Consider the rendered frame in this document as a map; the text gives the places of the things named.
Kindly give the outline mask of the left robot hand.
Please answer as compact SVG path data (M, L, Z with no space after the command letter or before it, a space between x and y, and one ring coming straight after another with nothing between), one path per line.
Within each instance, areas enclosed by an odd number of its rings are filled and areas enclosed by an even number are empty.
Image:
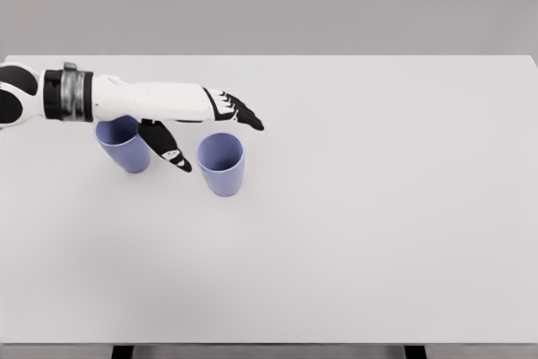
M165 126L166 121L189 124L235 121L264 130L261 120L237 97L198 84L159 85L144 95L142 108L138 134L162 160L184 172L190 172L192 165Z

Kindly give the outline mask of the lavender plastic cup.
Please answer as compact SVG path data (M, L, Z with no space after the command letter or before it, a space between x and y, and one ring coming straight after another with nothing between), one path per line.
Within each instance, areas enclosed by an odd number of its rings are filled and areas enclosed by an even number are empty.
M211 191L230 197L240 190L245 172L245 150L230 133L213 133L203 138L196 150L196 160Z
M138 122L130 116L98 121L94 134L108 156L128 173L140 173L150 165L150 149L138 134Z

